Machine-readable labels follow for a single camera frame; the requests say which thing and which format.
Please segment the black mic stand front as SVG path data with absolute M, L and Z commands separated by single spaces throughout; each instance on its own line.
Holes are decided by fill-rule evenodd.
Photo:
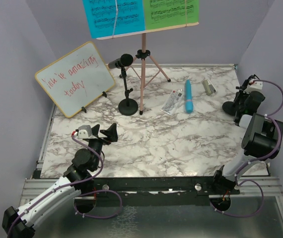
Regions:
M 241 95 L 241 87 L 237 86 L 236 89 L 238 91 L 235 94 L 234 100 L 233 101 L 227 101 L 227 102 L 222 104 L 223 111 L 230 116 L 235 116 L 238 105 L 239 105 L 239 100 L 240 100 L 240 95 Z

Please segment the blue toy microphone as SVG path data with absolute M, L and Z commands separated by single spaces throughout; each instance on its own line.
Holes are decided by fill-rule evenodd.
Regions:
M 185 111 L 190 114 L 194 110 L 193 99 L 192 99 L 192 86 L 190 80 L 187 79 L 185 82 Z

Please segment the black microphone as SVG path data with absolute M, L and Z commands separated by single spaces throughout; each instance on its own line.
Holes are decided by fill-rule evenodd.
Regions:
M 129 67 L 134 61 L 134 58 L 130 54 L 123 54 L 118 59 L 108 63 L 109 69 L 121 69 L 124 67 Z

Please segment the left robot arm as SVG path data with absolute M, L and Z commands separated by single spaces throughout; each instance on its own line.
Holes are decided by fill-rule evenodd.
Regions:
M 83 148 L 77 150 L 64 174 L 27 204 L 5 210 L 1 226 L 7 237 L 33 237 L 36 226 L 66 201 L 96 192 L 93 180 L 104 167 L 102 147 L 118 141 L 117 124 L 106 130 L 101 130 L 99 124 L 83 125 L 72 132 L 71 138 Z

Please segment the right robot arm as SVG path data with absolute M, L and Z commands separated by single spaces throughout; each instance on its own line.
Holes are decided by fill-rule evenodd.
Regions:
M 240 90 L 233 102 L 228 101 L 222 105 L 225 112 L 234 114 L 236 125 L 246 127 L 246 132 L 239 154 L 215 172 L 211 181 L 214 193 L 232 191 L 239 178 L 251 167 L 278 155 L 283 138 L 283 122 L 272 122 L 257 113 L 264 100 L 265 96 L 261 92 L 252 91 L 246 94 Z

